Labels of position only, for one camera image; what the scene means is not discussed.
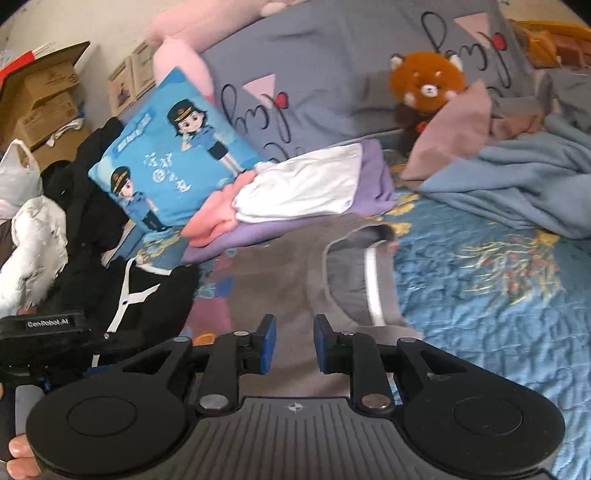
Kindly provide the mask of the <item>person left hand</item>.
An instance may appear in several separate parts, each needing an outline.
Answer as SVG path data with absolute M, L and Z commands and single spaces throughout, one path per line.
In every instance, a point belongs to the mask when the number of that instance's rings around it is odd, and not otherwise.
M 14 480 L 35 480 L 41 474 L 41 469 L 35 460 L 25 434 L 18 435 L 8 444 L 12 459 L 6 464 L 8 475 Z

